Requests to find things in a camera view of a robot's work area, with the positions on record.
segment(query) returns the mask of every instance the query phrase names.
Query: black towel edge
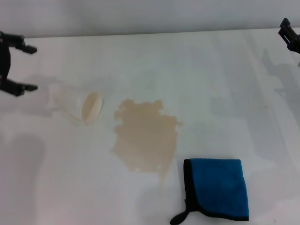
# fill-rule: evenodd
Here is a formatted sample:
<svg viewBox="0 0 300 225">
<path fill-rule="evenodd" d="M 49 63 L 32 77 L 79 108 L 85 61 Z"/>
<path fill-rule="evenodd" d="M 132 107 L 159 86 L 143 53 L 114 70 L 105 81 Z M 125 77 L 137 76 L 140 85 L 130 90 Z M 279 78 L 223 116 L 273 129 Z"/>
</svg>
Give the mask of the black towel edge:
<svg viewBox="0 0 300 225">
<path fill-rule="evenodd" d="M 192 163 L 189 159 L 185 159 L 183 163 L 184 186 L 186 190 L 186 210 L 193 212 L 199 211 L 202 214 L 213 217 L 223 218 L 234 221 L 249 221 L 249 217 L 236 217 L 225 213 L 215 213 L 204 209 L 197 200 L 196 190 L 194 186 Z"/>
</svg>

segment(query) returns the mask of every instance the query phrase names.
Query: blue towel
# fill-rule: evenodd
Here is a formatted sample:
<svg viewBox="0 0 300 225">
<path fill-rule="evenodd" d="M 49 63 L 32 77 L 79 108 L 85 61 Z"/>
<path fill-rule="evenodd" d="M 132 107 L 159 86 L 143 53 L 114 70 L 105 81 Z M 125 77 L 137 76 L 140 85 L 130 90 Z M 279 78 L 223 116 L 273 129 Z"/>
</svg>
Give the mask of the blue towel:
<svg viewBox="0 0 300 225">
<path fill-rule="evenodd" d="M 238 159 L 192 158 L 184 160 L 186 210 L 171 225 L 182 223 L 190 212 L 236 221 L 249 220 L 246 184 Z"/>
</svg>

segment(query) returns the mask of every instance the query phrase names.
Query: liquid stain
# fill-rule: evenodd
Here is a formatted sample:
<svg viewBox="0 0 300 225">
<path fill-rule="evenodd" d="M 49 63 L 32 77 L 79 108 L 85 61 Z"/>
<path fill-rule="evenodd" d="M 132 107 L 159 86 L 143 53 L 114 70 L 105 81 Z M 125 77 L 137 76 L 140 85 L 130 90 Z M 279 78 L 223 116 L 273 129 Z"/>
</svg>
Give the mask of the liquid stain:
<svg viewBox="0 0 300 225">
<path fill-rule="evenodd" d="M 127 99 L 115 112 L 122 124 L 113 152 L 131 171 L 158 173 L 163 181 L 176 152 L 177 126 L 175 116 L 162 115 L 163 102 L 134 103 Z"/>
</svg>

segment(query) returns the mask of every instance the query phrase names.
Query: white table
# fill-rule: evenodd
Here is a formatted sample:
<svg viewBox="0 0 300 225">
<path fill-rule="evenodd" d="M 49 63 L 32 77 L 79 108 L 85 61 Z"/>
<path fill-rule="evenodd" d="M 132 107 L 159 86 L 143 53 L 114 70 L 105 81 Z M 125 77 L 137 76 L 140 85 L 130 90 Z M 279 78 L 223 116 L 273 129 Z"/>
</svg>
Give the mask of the white table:
<svg viewBox="0 0 300 225">
<path fill-rule="evenodd" d="M 10 78 L 38 91 L 0 92 L 0 224 L 167 225 L 184 209 L 185 158 L 241 159 L 250 221 L 190 213 L 183 224 L 298 224 L 300 57 L 277 32 L 28 39 L 38 52 L 12 51 Z M 78 126 L 49 108 L 55 83 L 100 91 L 98 121 Z M 164 179 L 112 150 L 126 99 L 161 100 L 182 122 Z"/>
</svg>

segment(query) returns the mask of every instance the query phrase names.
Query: white cup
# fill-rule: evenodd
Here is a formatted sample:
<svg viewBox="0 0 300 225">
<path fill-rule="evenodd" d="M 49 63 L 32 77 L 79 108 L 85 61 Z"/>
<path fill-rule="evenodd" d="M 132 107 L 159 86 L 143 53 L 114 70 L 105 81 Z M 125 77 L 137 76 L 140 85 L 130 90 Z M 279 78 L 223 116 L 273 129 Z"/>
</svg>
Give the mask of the white cup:
<svg viewBox="0 0 300 225">
<path fill-rule="evenodd" d="M 98 92 L 65 85 L 50 89 L 50 101 L 86 124 L 95 121 L 102 108 L 102 97 Z"/>
</svg>

